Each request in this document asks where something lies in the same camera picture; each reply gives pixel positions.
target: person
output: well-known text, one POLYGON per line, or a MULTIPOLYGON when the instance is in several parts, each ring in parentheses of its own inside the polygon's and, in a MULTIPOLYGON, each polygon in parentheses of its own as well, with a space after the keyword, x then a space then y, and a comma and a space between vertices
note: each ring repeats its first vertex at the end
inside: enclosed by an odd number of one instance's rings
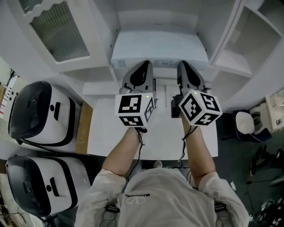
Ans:
MULTIPOLYGON (((182 122, 186 135, 191 127, 184 116, 182 122)), ((248 212, 228 182, 216 173, 200 128, 185 141, 190 171, 198 190, 190 186, 178 169, 159 165, 160 168, 134 175, 122 192, 140 144, 137 131, 129 128, 83 197, 75 226, 248 226, 248 212), (218 208, 227 215, 218 215, 218 208)))

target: white desk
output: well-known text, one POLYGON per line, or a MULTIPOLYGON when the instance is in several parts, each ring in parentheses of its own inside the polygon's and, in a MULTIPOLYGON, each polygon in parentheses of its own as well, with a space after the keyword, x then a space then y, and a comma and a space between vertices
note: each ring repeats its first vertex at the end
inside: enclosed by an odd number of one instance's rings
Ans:
MULTIPOLYGON (((178 87, 157 87, 157 108, 143 135, 142 160, 178 160, 184 137, 180 118, 171 118, 170 101, 178 93, 178 87)), ((121 140, 127 128, 114 115, 114 98, 101 98, 93 111, 88 142, 88 154, 107 156, 121 140)), ((216 123, 202 126, 205 143, 213 157, 218 156, 216 123)))

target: white wall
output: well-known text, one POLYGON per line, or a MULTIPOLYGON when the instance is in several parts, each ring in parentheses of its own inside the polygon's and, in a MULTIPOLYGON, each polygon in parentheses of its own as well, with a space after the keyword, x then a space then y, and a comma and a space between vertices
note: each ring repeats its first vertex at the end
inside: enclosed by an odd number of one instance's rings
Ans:
POLYGON ((236 95, 226 102, 224 109, 229 112, 250 109, 284 87, 284 38, 259 72, 236 95))
POLYGON ((28 82, 56 75, 22 33, 7 5, 7 1, 0 0, 1 58, 28 82))

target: shelf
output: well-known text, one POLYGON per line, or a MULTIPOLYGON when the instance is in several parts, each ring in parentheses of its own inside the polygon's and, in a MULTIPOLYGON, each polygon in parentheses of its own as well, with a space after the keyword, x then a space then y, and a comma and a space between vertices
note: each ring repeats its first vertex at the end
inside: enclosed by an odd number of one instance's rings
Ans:
POLYGON ((219 59, 216 61, 215 68, 249 78, 252 76, 252 72, 244 56, 232 42, 228 42, 219 59))
POLYGON ((144 60, 151 61, 153 67, 158 68, 176 68, 182 60, 197 70, 208 66, 201 41, 188 30, 160 25, 123 28, 111 58, 114 68, 132 68, 144 60))
POLYGON ((284 34, 284 4, 280 0, 266 0, 259 12, 264 15, 280 33, 284 34))
POLYGON ((250 79, 238 74, 220 71, 211 82, 212 94, 218 97, 221 107, 250 79))
POLYGON ((265 21, 273 30, 275 30, 281 37, 283 36, 282 32, 267 18, 265 17, 260 11, 255 9, 253 6, 251 6, 248 3, 245 3, 245 7, 254 12, 256 15, 258 15, 263 21, 265 21))
POLYGON ((91 68, 87 72, 83 86, 83 95, 119 94, 118 82, 111 72, 111 67, 91 68))

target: wire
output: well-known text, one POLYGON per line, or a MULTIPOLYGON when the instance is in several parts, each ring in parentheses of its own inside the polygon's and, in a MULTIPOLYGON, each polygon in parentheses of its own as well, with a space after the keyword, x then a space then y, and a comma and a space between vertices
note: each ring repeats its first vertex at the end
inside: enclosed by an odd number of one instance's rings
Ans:
POLYGON ((140 130, 140 128, 135 128, 137 133, 138 133, 138 139, 139 139, 139 142, 140 142, 140 148, 139 148, 139 153, 138 153, 138 160, 136 162, 136 164, 134 165, 134 167, 132 168, 132 170, 130 171, 130 174, 126 177, 126 180, 129 181, 129 176, 132 174, 133 170, 135 169, 135 167, 138 165, 139 161, 140 161, 140 155, 141 155, 141 149, 142 147, 145 145, 143 144, 143 140, 142 140, 142 136, 140 134, 141 131, 143 132, 147 132, 147 130, 140 130))
POLYGON ((182 153, 181 153, 181 158, 178 160, 179 163, 181 163, 180 166, 175 166, 175 167, 169 167, 169 168, 189 168, 189 167, 183 167, 183 164, 181 162, 181 160, 184 158, 185 156, 185 139, 195 131, 195 129, 193 131, 191 130, 191 126, 189 127, 189 130, 187 132, 187 134, 181 139, 183 141, 183 145, 182 145, 182 153))
POLYGON ((188 130, 188 132, 187 132, 187 134, 181 139, 181 140, 183 141, 183 145, 182 145, 181 158, 179 159, 179 162, 181 162, 181 160, 182 160, 182 159, 184 158, 184 156, 185 156, 185 139, 186 139, 190 134, 192 134, 192 133, 195 131, 195 129, 191 131, 191 126, 190 126, 190 127, 189 127, 189 130, 188 130))
POLYGON ((192 173, 190 174, 190 176, 189 176, 189 184, 191 185, 191 176, 192 176, 192 173))
POLYGON ((191 170, 189 170, 188 174, 186 175, 186 181, 188 182, 188 175, 190 173, 191 170))
POLYGON ((252 209, 252 216, 254 216, 254 208, 253 208, 253 204, 252 204, 252 198, 250 197, 250 194, 249 194, 249 186, 248 186, 247 192, 245 193, 245 196, 248 196, 248 198, 249 198, 250 206, 251 206, 251 209, 252 209))
POLYGON ((274 177, 273 179, 270 179, 270 180, 261 180, 261 181, 247 181, 246 184, 252 184, 252 183, 262 183, 262 182, 268 182, 268 181, 273 181, 273 180, 276 180, 278 177, 281 177, 281 176, 277 176, 277 177, 274 177))

